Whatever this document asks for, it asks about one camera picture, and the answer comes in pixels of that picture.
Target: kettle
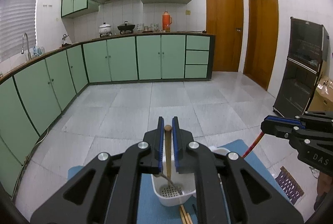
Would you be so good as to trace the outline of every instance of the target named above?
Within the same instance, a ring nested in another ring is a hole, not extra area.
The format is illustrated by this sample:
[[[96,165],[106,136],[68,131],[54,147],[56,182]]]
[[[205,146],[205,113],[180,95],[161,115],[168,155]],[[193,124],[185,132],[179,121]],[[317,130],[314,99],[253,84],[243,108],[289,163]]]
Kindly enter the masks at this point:
[[[172,24],[172,17],[168,11],[165,11],[162,15],[162,30],[165,31],[167,25],[170,27],[170,24]]]

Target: perforated basket bottom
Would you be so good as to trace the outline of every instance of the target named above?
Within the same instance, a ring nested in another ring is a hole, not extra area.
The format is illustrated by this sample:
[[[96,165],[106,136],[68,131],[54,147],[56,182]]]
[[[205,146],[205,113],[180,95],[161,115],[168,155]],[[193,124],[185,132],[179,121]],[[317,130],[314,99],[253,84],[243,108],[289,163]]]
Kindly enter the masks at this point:
[[[175,184],[181,191],[183,190],[183,186],[181,184]],[[159,194],[164,198],[173,198],[180,196],[177,189],[175,189],[172,185],[163,185],[159,189]]]

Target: faucet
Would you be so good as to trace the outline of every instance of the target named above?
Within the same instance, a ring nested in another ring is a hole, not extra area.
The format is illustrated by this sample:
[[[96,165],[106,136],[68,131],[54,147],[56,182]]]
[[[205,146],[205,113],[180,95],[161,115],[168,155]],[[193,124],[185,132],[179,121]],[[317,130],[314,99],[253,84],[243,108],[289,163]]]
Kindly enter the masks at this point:
[[[27,33],[25,32],[22,36],[22,51],[21,51],[21,54],[24,54],[24,36],[27,37],[27,49],[28,49],[28,60],[31,60],[31,54],[30,54],[30,49],[29,49],[29,40],[28,40],[28,35]]]

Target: wooden stick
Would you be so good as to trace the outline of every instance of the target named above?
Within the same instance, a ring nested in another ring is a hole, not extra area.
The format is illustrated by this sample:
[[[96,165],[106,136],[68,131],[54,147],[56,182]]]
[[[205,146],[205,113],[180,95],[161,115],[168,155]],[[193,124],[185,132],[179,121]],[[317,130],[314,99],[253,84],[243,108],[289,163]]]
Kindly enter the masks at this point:
[[[189,219],[188,219],[188,217],[187,217],[187,214],[186,214],[186,211],[185,211],[184,205],[181,205],[180,208],[181,208],[181,210],[182,210],[182,212],[183,212],[183,214],[184,214],[184,218],[185,218],[185,220],[186,220],[186,224],[190,224],[190,221],[189,221]]]
[[[191,216],[190,216],[189,213],[187,213],[187,216],[188,216],[188,219],[189,219],[189,223],[190,223],[190,224],[193,224],[192,219],[191,219]]]
[[[171,180],[171,132],[172,126],[167,124],[164,127],[165,138],[165,159],[166,159],[166,176]]]
[[[181,210],[180,206],[179,206],[179,213],[180,213],[180,218],[181,218],[182,223],[187,224],[186,220],[185,220],[185,217],[184,217],[184,214],[183,214],[183,211]]]

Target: window blind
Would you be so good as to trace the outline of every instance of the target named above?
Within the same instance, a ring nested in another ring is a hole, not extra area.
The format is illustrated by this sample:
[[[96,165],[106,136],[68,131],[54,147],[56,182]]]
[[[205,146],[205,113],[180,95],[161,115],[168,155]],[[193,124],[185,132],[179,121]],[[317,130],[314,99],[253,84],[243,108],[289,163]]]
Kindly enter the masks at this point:
[[[35,11],[36,0],[0,0],[0,62],[21,52],[25,32],[30,48],[36,44]]]

